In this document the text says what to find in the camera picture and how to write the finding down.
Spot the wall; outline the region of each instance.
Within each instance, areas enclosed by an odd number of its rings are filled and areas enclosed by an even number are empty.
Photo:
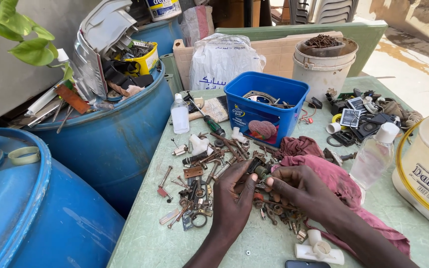
[[[357,16],[385,20],[391,27],[429,41],[429,0],[360,0]]]
[[[28,15],[50,31],[56,37],[54,45],[72,56],[79,25],[99,2],[100,0],[24,0],[19,1],[17,11]],[[34,67],[16,59],[7,52],[16,44],[0,36],[0,116],[53,86],[63,76],[59,68]]]

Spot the person's right hand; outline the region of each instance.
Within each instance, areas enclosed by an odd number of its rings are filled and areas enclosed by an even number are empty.
[[[266,183],[274,192],[326,228],[345,213],[351,213],[308,166],[280,167],[271,175]]]

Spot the cream bell logo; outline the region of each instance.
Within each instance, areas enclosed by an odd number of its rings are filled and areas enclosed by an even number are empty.
[[[235,104],[235,108],[233,109],[233,113],[235,113],[235,116],[242,117],[245,115],[245,113],[238,107],[237,104]]]

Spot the green plastic table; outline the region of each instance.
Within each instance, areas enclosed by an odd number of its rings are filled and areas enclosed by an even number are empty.
[[[389,89],[378,82],[372,76],[347,78],[342,92],[353,92],[353,88],[361,91],[374,90],[385,97],[392,97],[400,101]],[[222,90],[192,92],[194,97],[203,96],[205,100],[223,95]],[[331,122],[330,104],[324,103],[325,108],[317,110],[313,116],[313,124],[300,123],[296,126],[292,137],[301,135],[314,138],[321,149],[328,147],[342,155],[347,155],[358,150],[357,145],[350,147],[332,147],[327,144],[328,133],[325,126]],[[313,109],[304,108],[312,113]],[[229,121],[220,124],[231,136]],[[117,242],[112,257],[107,265],[108,268],[177,268],[182,267],[190,257],[198,250],[211,227],[212,219],[203,228],[192,228],[183,231],[182,223],[177,222],[172,229],[167,224],[160,225],[159,219],[170,211],[181,206],[178,204],[178,191],[182,187],[170,182],[176,180],[178,175],[183,177],[182,159],[190,156],[185,153],[180,156],[172,156],[171,152],[175,144],[170,140],[172,137],[178,145],[188,143],[190,133],[199,134],[209,132],[206,123],[202,119],[190,122],[190,131],[186,134],[174,134],[173,128],[167,125],[163,136],[158,144],[150,167],[145,175],[137,198],[128,216],[122,234]],[[250,152],[258,150],[259,146],[250,141]],[[347,171],[350,170],[353,160],[346,161],[343,165]],[[171,171],[164,188],[174,197],[172,203],[168,204],[166,198],[158,195],[157,186],[161,182],[167,168],[172,165]],[[213,164],[208,164],[203,179],[211,171]],[[397,229],[411,241],[412,259],[420,267],[429,267],[429,221],[414,209],[395,190],[391,181],[394,165],[383,174],[380,179],[366,193],[363,207],[383,220],[388,226]],[[294,245],[299,243],[293,231],[287,225],[278,223],[273,226],[269,219],[262,220],[258,209],[253,209],[249,220],[241,235],[229,249],[219,267],[226,268],[283,268],[286,260],[295,259]],[[331,267],[361,267],[361,264],[349,253],[344,251],[345,265],[331,265]]]

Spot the pink cloth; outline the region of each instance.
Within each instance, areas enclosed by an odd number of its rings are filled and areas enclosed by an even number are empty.
[[[285,156],[296,155],[315,155],[325,159],[324,153],[314,139],[306,136],[300,136],[298,139],[283,137],[281,148],[274,153],[274,157],[281,159]]]
[[[380,232],[386,239],[397,247],[402,253],[410,257],[410,241],[397,230],[388,227],[372,213],[360,206],[361,193],[359,186],[350,178],[349,174],[341,167],[319,158],[314,155],[286,156],[281,161],[282,166],[309,166],[322,179],[322,181],[335,193],[338,198],[353,212],[364,219],[370,226]],[[333,234],[321,231],[322,235],[339,247],[350,251],[354,256],[354,251],[342,240]]]

